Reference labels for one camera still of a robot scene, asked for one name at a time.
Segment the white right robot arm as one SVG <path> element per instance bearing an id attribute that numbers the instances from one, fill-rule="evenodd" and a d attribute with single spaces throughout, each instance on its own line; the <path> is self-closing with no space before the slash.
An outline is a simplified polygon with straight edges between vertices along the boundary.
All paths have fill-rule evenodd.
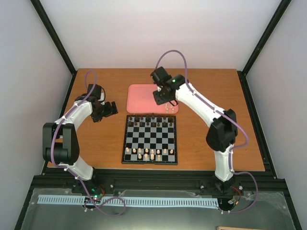
<path id="1" fill-rule="evenodd" d="M 224 194 L 234 183 L 233 147 L 237 137 L 236 114 L 216 106 L 182 75 L 172 77 L 163 67 L 151 73 L 151 79 L 158 90 L 153 92 L 157 105 L 167 102 L 182 102 L 194 111 L 208 126 L 206 136 L 208 146 L 215 157 L 215 189 Z"/>

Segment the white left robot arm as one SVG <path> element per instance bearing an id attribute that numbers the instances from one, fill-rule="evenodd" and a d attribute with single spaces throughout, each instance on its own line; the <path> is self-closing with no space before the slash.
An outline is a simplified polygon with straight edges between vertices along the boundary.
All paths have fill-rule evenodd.
<path id="1" fill-rule="evenodd" d="M 80 156 L 76 131 L 87 117 L 95 123 L 118 113 L 115 102 L 106 102 L 105 95 L 101 86 L 89 84 L 87 93 L 78 96 L 66 114 L 43 125 L 43 159 L 83 180 L 89 193 L 99 189 L 100 181 L 93 177 L 94 168 Z"/>

